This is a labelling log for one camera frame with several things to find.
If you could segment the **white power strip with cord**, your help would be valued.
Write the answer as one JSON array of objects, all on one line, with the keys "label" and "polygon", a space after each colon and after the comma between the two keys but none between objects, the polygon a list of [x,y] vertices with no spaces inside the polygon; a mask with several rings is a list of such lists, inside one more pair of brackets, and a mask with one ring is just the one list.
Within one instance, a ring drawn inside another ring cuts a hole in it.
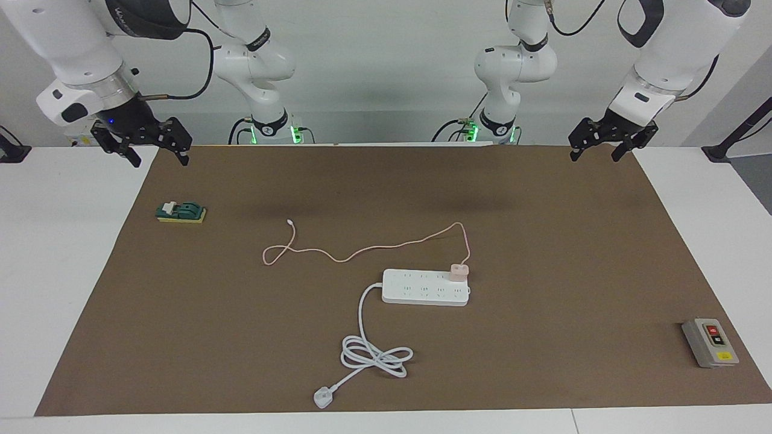
[{"label": "white power strip with cord", "polygon": [[433,307],[465,307],[470,299],[470,287],[466,282],[451,282],[449,271],[386,269],[380,282],[364,289],[356,305],[355,335],[347,335],[341,341],[340,363],[349,369],[347,376],[329,386],[322,386],[312,396],[317,409],[326,409],[342,385],[361,371],[376,369],[387,376],[402,379],[408,374],[406,363],[413,359],[414,351],[405,346],[383,350],[368,337],[364,325],[364,303],[376,289],[384,303]]}]

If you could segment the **black clamp stand with pole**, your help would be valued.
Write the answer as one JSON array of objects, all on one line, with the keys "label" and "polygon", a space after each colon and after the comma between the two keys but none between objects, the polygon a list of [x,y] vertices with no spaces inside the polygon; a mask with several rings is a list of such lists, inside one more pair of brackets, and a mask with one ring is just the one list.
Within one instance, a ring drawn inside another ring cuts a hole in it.
[{"label": "black clamp stand with pole", "polygon": [[702,146],[703,153],[710,162],[719,164],[730,163],[727,153],[732,146],[753,137],[769,126],[772,123],[772,115],[770,113],[772,113],[772,96],[768,97],[748,118],[745,118],[719,145]]}]

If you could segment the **small black clamp stand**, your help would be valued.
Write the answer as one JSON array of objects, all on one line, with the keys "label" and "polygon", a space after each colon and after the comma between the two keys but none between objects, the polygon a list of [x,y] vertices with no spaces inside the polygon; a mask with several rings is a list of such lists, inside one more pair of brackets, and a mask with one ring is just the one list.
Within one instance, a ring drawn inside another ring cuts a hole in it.
[{"label": "small black clamp stand", "polygon": [[22,143],[17,135],[0,125],[0,164],[19,164],[30,151],[31,146]]}]

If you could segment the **brown table mat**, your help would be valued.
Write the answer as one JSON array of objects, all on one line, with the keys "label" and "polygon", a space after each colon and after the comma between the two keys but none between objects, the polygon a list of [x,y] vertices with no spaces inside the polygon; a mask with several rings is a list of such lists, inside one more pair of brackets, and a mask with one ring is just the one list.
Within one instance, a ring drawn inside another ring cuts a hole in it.
[{"label": "brown table mat", "polygon": [[[364,303],[367,337],[414,350],[332,411],[725,406],[772,402],[634,156],[560,146],[199,146],[158,154],[36,409],[39,417],[314,411],[348,373],[365,288],[448,271],[465,307]],[[207,209],[160,222],[167,201]],[[717,319],[739,364],[701,368],[681,325]]]}]

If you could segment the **white wall socket box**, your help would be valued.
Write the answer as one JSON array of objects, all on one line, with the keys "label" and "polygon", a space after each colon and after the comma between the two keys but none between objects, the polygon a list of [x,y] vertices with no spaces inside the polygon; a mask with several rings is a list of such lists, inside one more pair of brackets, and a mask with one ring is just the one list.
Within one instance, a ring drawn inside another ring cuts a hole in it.
[{"label": "white wall socket box", "polygon": [[65,138],[70,146],[99,146],[91,133],[92,123],[72,124],[64,129]]}]

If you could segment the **green knife switch yellow base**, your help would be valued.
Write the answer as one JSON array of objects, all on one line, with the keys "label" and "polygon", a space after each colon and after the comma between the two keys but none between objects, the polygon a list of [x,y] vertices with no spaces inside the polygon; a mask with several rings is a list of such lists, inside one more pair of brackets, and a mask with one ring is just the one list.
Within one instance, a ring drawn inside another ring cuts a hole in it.
[{"label": "green knife switch yellow base", "polygon": [[160,222],[199,224],[204,221],[207,209],[195,201],[167,201],[155,212],[155,218]]}]

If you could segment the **grey push-button switch box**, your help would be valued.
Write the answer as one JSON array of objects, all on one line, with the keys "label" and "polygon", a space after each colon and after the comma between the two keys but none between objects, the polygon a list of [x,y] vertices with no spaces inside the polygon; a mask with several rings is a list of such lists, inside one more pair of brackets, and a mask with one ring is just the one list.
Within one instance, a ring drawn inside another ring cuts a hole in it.
[{"label": "grey push-button switch box", "polygon": [[689,319],[681,325],[681,330],[701,368],[722,368],[739,364],[739,357],[717,319]]}]

